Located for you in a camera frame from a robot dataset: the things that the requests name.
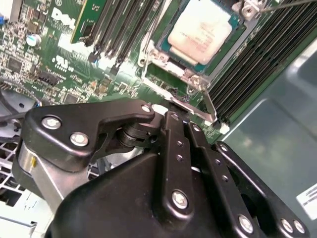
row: black cable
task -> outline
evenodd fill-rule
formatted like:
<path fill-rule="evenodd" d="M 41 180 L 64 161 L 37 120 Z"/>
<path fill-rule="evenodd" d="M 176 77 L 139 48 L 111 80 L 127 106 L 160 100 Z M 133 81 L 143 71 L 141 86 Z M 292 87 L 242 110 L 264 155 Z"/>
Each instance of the black cable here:
<path fill-rule="evenodd" d="M 3 77 L 0 77 L 0 81 L 1 82 L 4 82 L 4 83 L 11 83 L 12 85 L 14 85 L 15 87 L 21 89 L 22 91 L 26 92 L 27 95 L 32 98 L 33 100 L 35 100 L 39 106 L 42 106 L 42 102 L 40 99 L 38 99 L 30 90 L 28 90 L 26 87 L 24 87 L 22 84 L 19 84 L 15 81 L 13 81 L 12 79 L 9 79 L 9 78 L 3 78 Z"/>
<path fill-rule="evenodd" d="M 25 117 L 25 114 L 26 114 L 26 112 L 2 116 L 2 117 L 0 117 L 0 122 L 13 120 L 13 119 L 21 119 L 21 118 Z"/>

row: black plastic arm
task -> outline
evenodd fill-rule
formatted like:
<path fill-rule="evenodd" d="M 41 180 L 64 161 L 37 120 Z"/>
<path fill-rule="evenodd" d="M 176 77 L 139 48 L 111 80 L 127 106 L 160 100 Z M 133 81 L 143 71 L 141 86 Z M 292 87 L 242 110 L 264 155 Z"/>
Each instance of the black plastic arm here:
<path fill-rule="evenodd" d="M 154 116 L 151 107 L 141 100 L 42 107 L 28 112 L 21 137 L 38 156 L 63 170 L 77 172 L 88 166 L 101 146 L 106 150 L 120 127 L 133 122 L 150 122 Z M 61 127 L 54 130 L 44 127 L 42 120 L 46 117 L 58 119 Z M 70 137 L 75 132 L 87 135 L 88 145 L 74 145 Z"/>

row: metal bracket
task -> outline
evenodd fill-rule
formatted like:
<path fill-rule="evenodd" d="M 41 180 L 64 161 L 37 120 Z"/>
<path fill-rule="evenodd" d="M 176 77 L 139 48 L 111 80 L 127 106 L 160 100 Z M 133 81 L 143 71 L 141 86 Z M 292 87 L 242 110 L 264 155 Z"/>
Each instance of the metal bracket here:
<path fill-rule="evenodd" d="M 71 191 L 88 182 L 87 169 L 77 173 L 63 171 L 30 151 L 25 143 L 20 148 L 19 164 L 32 176 L 53 213 Z"/>

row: silver metal rod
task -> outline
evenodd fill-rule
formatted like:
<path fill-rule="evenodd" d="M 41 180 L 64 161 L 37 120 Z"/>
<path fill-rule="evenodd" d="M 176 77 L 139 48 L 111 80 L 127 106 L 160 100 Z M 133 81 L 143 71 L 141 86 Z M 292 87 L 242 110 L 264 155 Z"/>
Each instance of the silver metal rod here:
<path fill-rule="evenodd" d="M 311 3 L 311 2 L 317 2 L 317 0 L 299 0 L 299 1 L 291 2 L 291 3 L 285 3 L 285 4 L 282 4 L 280 6 L 268 7 L 268 8 L 261 10 L 260 12 L 275 11 L 275 10 L 289 8 L 289 7 L 298 6 L 298 5 L 302 5 L 305 3 Z"/>

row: white label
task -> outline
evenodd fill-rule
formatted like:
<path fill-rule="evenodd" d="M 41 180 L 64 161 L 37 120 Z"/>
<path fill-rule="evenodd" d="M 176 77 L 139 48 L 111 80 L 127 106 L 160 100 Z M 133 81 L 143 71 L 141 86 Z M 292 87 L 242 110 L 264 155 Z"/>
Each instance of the white label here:
<path fill-rule="evenodd" d="M 70 29 L 75 29 L 76 20 L 74 18 L 70 18 L 69 15 L 63 14 L 56 7 L 53 8 L 52 18 L 56 21 L 61 21 L 65 26 L 69 26 Z"/>
<path fill-rule="evenodd" d="M 317 219 L 317 183 L 296 197 L 311 220 Z"/>

